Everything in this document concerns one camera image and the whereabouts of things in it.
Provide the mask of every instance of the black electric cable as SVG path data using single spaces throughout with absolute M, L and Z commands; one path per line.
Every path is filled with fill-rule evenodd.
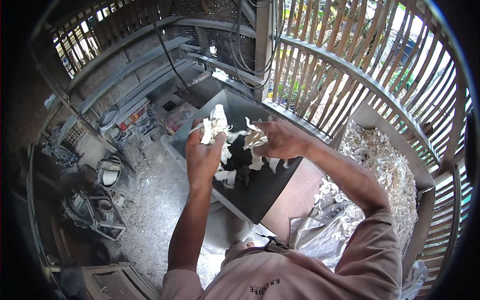
M 188 90 L 188 85 L 185 83 L 185 81 L 183 80 L 183 78 L 180 76 L 180 74 L 175 69 L 175 66 L 173 65 L 172 58 L 170 57 L 170 54 L 167 51 L 167 47 L 165 47 L 165 44 L 163 43 L 162 34 L 161 34 L 160 30 L 158 29 L 158 27 L 156 26 L 155 22 L 153 22 L 153 27 L 155 28 L 156 35 L 160 39 L 160 43 L 162 44 L 162 48 L 165 51 L 165 55 L 167 56 L 168 61 L 170 62 L 170 66 L 172 66 L 173 71 L 180 78 L 181 82 L 185 86 L 185 89 Z
M 239 71 L 238 71 L 238 65 L 240 65 L 240 68 L 243 69 L 244 71 L 247 71 L 247 72 L 251 72 L 253 74 L 265 74 L 268 70 L 268 77 L 267 78 L 270 78 L 270 75 L 271 75 L 271 72 L 272 72 L 272 64 L 273 64 L 273 59 L 275 57 L 275 53 L 276 51 L 278 51 L 278 46 L 279 46 L 279 42 L 280 42 L 280 36 L 282 34 L 282 30 L 283 30 L 283 27 L 285 26 L 285 10 L 283 10 L 282 12 L 282 21 L 281 21 L 281 24 L 282 24 L 282 27 L 281 28 L 278 28 L 279 24 L 276 24 L 276 26 L 274 25 L 274 22 L 276 21 L 277 17 L 279 16 L 279 11 L 278 11 L 278 7 L 275 6 L 274 7 L 274 16 L 272 16 L 271 18 L 271 21 L 272 21 L 272 28 L 276 28 L 276 33 L 275 33 L 275 36 L 272 35 L 272 52 L 271 52 L 271 56 L 270 56 L 270 59 L 269 61 L 267 62 L 267 64 L 265 65 L 264 68 L 260 69 L 260 70 L 252 70 L 250 69 L 247 64 L 245 63 L 245 61 L 243 60 L 243 56 L 242 56 L 242 53 L 241 53 L 241 49 L 240 49 L 240 19 L 241 19 L 241 10 L 239 10 L 238 14 L 237 14 L 237 19 L 234 23 L 234 25 L 232 26 L 231 30 L 230 30 L 230 36 L 229 36 L 229 39 L 230 39 L 230 45 L 231 45 L 231 48 L 232 48 L 232 54 L 233 54 L 233 57 L 234 57 L 234 63 L 235 63 L 235 71 L 237 73 L 237 76 L 239 78 L 239 81 L 244 84 L 246 87 L 250 88 L 250 89 L 253 89 L 253 90 L 257 90 L 257 89 L 261 89 L 263 88 L 267 83 L 268 83 L 268 80 L 265 80 L 265 82 L 261 85 L 261 86 L 258 86 L 258 87 L 251 87 L 249 85 L 247 85 L 243 80 L 242 78 L 240 77 L 240 74 L 239 74 Z M 235 33 L 235 37 L 236 37 L 236 40 L 235 40 L 235 46 L 233 45 L 233 41 L 232 41 L 232 35 L 233 35 L 233 29 L 236 27 L 237 31 Z M 238 54 L 240 55 L 240 60 L 241 62 L 238 60 L 237 58 L 237 54 L 236 52 L 238 52 Z

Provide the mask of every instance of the metal bucket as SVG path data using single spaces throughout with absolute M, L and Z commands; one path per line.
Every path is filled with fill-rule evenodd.
M 103 160 L 117 161 L 120 163 L 120 172 L 117 177 L 117 180 L 115 180 L 115 182 L 111 185 L 105 185 L 103 183 L 103 172 L 108 169 L 100 168 L 99 170 L 100 182 L 106 190 L 111 190 L 111 191 L 120 193 L 122 195 L 128 194 L 129 191 L 136 190 L 137 176 L 135 174 L 135 171 L 128 164 L 122 162 L 117 156 L 112 156 L 108 159 L 103 159 Z

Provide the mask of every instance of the cable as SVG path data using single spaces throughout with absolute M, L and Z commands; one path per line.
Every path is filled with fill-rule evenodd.
M 168 53 L 167 51 L 167 47 L 165 47 L 165 44 L 163 42 L 163 39 L 162 39 L 162 35 L 160 33 L 160 30 L 158 29 L 158 27 L 156 26 L 155 22 L 153 22 L 153 27 L 155 28 L 155 31 L 156 31 L 156 35 L 158 36 L 158 38 L 160 39 L 160 43 L 162 44 L 162 48 L 163 50 L 165 51 L 165 54 L 168 58 L 168 61 L 170 62 L 170 66 L 172 66 L 172 69 L 173 71 L 175 72 L 175 74 L 180 78 L 181 82 L 183 83 L 183 85 L 185 86 L 185 89 L 188 90 L 188 86 L 187 84 L 185 83 L 185 81 L 183 80 L 183 78 L 180 76 L 180 74 L 177 72 L 177 70 L 175 69 L 175 66 L 173 65 L 173 62 L 172 62 L 172 58 L 170 57 L 170 54 Z
M 239 0 L 239 7 L 241 7 L 242 5 L 242 1 L 243 0 Z M 273 3 L 273 1 L 271 0 L 269 2 L 269 4 L 265 5 L 265 6 L 258 6 L 258 5 L 255 5 L 252 3 L 251 0 L 248 0 L 253 6 L 255 7 L 266 7 L 266 6 L 269 6 Z M 250 88 L 250 89 L 260 89 L 260 88 L 263 88 L 268 80 L 265 80 L 265 82 L 259 86 L 259 87 L 251 87 L 249 86 L 247 83 L 245 83 L 242 78 L 240 77 L 240 74 L 239 74 L 239 65 L 240 65 L 240 68 L 243 70 L 243 71 L 246 71 L 246 72 L 251 72 L 253 74 L 257 74 L 257 75 L 260 75 L 260 74 L 265 74 L 268 72 L 268 78 L 270 78 L 270 75 L 271 75 L 271 72 L 272 72 L 272 64 L 273 64 L 273 60 L 275 58 L 275 53 L 276 51 L 278 50 L 278 46 L 279 46 L 279 42 L 280 42 L 280 37 L 281 37 L 281 34 L 282 34 L 282 30 L 283 30 L 283 27 L 285 26 L 285 10 L 282 11 L 282 19 L 281 19 L 281 24 L 282 24 L 282 27 L 281 28 L 278 28 L 279 24 L 275 24 L 275 22 L 277 21 L 277 18 L 278 18 L 278 6 L 276 5 L 274 7 L 274 10 L 273 10 L 273 15 L 272 15 L 272 18 L 271 18 L 271 22 L 272 22 L 272 29 L 275 28 L 276 29 L 276 32 L 275 32 L 275 36 L 273 36 L 272 34 L 272 50 L 271 50 L 271 56 L 270 56 L 270 59 L 269 61 L 267 62 L 267 64 L 265 65 L 264 68 L 260 69 L 260 70 L 252 70 L 248 67 L 247 63 L 245 62 L 245 60 L 243 59 L 243 55 L 241 53 L 241 48 L 240 48 L 240 22 L 241 22 L 241 10 L 238 11 L 237 13 L 237 19 L 235 20 L 235 23 L 233 24 L 231 30 L 230 30 L 230 36 L 229 36 L 229 40 L 230 40 L 230 46 L 231 46 L 231 49 L 232 49 L 232 54 L 233 54 L 233 57 L 234 57 L 234 63 L 235 63 L 235 71 L 237 73 L 237 76 L 239 78 L 239 81 L 242 82 L 242 84 L 244 84 L 246 87 Z M 233 33 L 233 29 L 236 27 L 236 32 L 235 32 L 235 44 L 233 43 L 233 40 L 232 40 L 232 36 L 234 35 Z

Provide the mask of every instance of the hand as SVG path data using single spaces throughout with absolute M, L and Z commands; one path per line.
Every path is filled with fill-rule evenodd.
M 196 119 L 192 129 L 203 119 Z M 190 190 L 198 190 L 212 185 L 212 177 L 220 164 L 220 154 L 225 142 L 225 133 L 221 132 L 215 137 L 215 143 L 205 145 L 200 143 L 203 133 L 197 129 L 190 133 L 185 145 L 187 158 L 187 176 Z
M 275 119 L 252 124 L 263 130 L 268 137 L 268 143 L 253 149 L 255 154 L 280 159 L 305 156 L 310 136 L 292 123 Z

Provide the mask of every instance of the pile of white chips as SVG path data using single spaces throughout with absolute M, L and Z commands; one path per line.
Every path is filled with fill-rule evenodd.
M 339 152 L 369 168 L 379 184 L 385 188 L 392 215 L 396 221 L 396 230 L 402 257 L 410 241 L 415 222 L 418 220 L 415 210 L 417 190 L 413 174 L 408 168 L 407 159 L 396 151 L 388 137 L 379 129 L 364 130 L 354 121 L 350 121 L 341 143 Z M 334 183 L 324 180 L 316 200 L 332 197 L 337 203 L 348 201 L 344 220 L 346 233 L 353 233 L 355 227 L 365 218 L 362 210 L 350 201 Z

